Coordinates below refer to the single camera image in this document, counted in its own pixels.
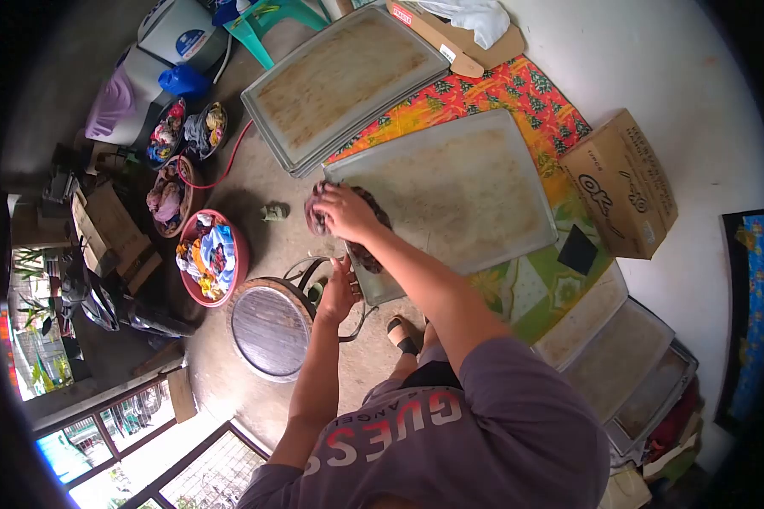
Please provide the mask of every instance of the white plastic bag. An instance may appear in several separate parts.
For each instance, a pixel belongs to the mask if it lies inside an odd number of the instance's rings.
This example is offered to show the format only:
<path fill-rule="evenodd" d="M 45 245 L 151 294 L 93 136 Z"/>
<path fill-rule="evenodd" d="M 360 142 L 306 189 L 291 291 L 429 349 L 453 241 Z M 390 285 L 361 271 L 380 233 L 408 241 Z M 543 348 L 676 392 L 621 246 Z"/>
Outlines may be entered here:
<path fill-rule="evenodd" d="M 425 10 L 474 32 L 478 46 L 489 50 L 509 28 L 509 15 L 495 0 L 414 0 Z"/>

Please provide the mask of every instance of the gray t-shirt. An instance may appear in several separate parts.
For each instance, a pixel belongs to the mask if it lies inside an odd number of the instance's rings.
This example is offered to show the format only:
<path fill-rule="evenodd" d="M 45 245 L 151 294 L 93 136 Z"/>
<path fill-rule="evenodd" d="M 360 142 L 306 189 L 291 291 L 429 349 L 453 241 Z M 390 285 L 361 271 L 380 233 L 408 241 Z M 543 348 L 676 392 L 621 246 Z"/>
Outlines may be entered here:
<path fill-rule="evenodd" d="M 464 391 L 398 389 L 331 422 L 305 472 L 264 465 L 239 509 L 359 508 L 394 494 L 422 507 L 595 509 L 609 443 L 582 397 L 513 338 L 480 344 Z"/>

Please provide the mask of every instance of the foot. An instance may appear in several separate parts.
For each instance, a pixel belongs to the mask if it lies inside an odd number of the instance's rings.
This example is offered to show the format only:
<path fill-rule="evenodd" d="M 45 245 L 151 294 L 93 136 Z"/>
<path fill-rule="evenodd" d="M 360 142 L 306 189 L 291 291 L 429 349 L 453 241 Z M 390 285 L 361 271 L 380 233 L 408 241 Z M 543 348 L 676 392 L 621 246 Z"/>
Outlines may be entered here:
<path fill-rule="evenodd" d="M 400 314 L 395 314 L 388 322 L 388 339 L 402 353 L 419 354 L 419 332 L 410 320 Z"/>

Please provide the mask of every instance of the round wooden stool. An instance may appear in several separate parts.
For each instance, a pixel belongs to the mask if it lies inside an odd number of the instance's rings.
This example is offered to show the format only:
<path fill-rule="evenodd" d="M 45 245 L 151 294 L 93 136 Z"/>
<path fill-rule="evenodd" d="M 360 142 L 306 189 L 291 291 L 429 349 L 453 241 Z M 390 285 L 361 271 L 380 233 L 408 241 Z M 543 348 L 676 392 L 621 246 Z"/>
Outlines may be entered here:
<path fill-rule="evenodd" d="M 235 290 L 227 308 L 226 328 L 235 350 L 260 377 L 275 382 L 297 380 L 317 312 L 303 290 L 326 260 L 305 258 L 283 278 L 255 278 Z M 308 269 L 288 278 L 296 266 L 306 261 L 311 261 Z M 292 281 L 297 278 L 301 280 L 295 286 Z M 365 313 L 362 302 L 362 318 L 356 330 L 350 336 L 341 336 L 340 342 L 356 339 L 370 312 Z"/>

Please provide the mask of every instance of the stool top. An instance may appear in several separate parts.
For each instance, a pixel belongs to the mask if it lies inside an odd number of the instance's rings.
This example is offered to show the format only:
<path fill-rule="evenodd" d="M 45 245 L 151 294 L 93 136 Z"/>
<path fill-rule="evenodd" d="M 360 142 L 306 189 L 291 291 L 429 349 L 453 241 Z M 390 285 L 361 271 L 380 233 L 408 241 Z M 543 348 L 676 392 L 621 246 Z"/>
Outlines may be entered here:
<path fill-rule="evenodd" d="M 228 304 L 226 328 L 235 349 L 266 380 L 293 382 L 306 357 L 314 307 L 280 278 L 246 281 Z"/>

